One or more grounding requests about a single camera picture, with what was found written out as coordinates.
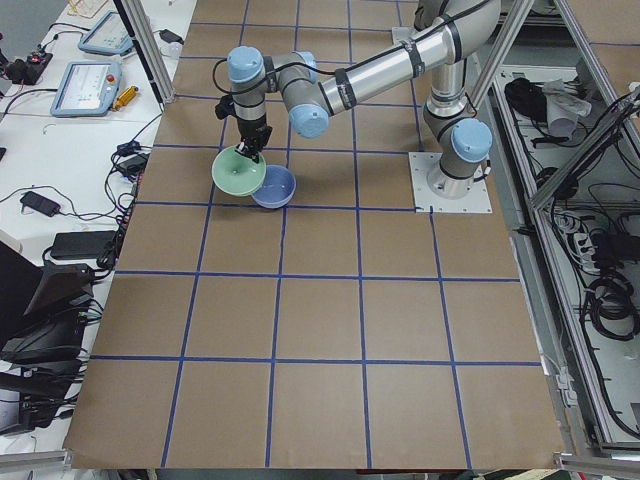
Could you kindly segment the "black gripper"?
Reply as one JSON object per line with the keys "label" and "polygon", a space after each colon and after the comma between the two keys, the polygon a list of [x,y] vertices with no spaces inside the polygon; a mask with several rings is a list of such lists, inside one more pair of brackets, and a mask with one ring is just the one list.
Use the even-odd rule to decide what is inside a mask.
{"label": "black gripper", "polygon": [[249,153],[251,160],[258,164],[261,152],[267,145],[272,133],[272,127],[267,124],[266,114],[262,114],[257,119],[244,119],[240,116],[232,96],[224,95],[215,106],[215,115],[219,120],[224,120],[228,116],[236,119],[240,133],[240,143],[235,150],[242,155]]}

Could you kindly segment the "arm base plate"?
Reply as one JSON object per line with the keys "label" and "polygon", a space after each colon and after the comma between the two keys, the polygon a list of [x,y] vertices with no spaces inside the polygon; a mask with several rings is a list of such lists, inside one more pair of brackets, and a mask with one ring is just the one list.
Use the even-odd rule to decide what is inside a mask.
{"label": "arm base plate", "polygon": [[439,152],[409,152],[415,210],[418,213],[491,214],[492,206],[478,166],[466,180],[447,177]]}

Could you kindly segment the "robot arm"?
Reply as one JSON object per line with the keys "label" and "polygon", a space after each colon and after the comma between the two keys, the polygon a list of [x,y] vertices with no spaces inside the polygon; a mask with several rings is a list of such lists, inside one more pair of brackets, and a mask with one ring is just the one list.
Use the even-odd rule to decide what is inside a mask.
{"label": "robot arm", "polygon": [[487,41],[500,11],[498,1],[421,1],[407,38],[327,73],[323,81],[318,80],[315,58],[307,51],[267,56],[255,47],[234,48],[226,58],[231,88],[215,113],[220,119],[235,118],[240,140],[215,157],[214,183],[239,197],[263,186],[262,151],[272,133],[267,94],[280,94],[293,130],[313,139],[328,129],[331,117],[430,72],[424,119],[442,154],[427,175],[428,185],[445,199],[466,196],[479,179],[475,172],[487,159],[493,138],[488,126],[466,111],[471,102],[465,90],[465,61]]}

